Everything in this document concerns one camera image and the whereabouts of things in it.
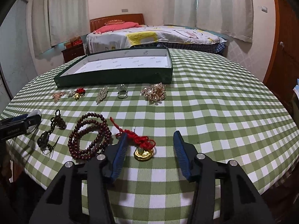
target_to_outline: curtain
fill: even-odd
[[[51,49],[48,0],[32,2],[32,40],[35,55]]]
[[[196,26],[196,0],[165,0],[164,24]]]
[[[88,0],[49,0],[51,45],[90,33]]]
[[[252,0],[198,0],[196,26],[252,43]]]

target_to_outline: metal bolt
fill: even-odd
[[[73,166],[73,162],[72,161],[67,161],[64,165],[66,167],[71,167],[71,166]]]
[[[202,153],[198,153],[198,154],[196,155],[196,157],[197,157],[198,159],[200,159],[200,160],[205,159],[205,155],[202,154]]]
[[[106,156],[104,154],[97,155],[98,160],[104,160]]]
[[[235,160],[231,160],[231,161],[229,161],[229,164],[235,167],[238,165],[238,162]]]

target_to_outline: orange patterned pillow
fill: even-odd
[[[123,24],[125,21],[116,19],[116,20],[110,20],[107,23],[105,23],[105,25],[115,25],[115,24]]]

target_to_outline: dark wood bedside table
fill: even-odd
[[[78,56],[85,55],[83,44],[73,46],[71,48],[65,49],[62,51],[64,63],[67,63],[71,61],[72,59],[75,59]]]

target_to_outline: light switch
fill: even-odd
[[[265,13],[267,13],[268,12],[268,8],[262,6],[262,11],[265,12]]]

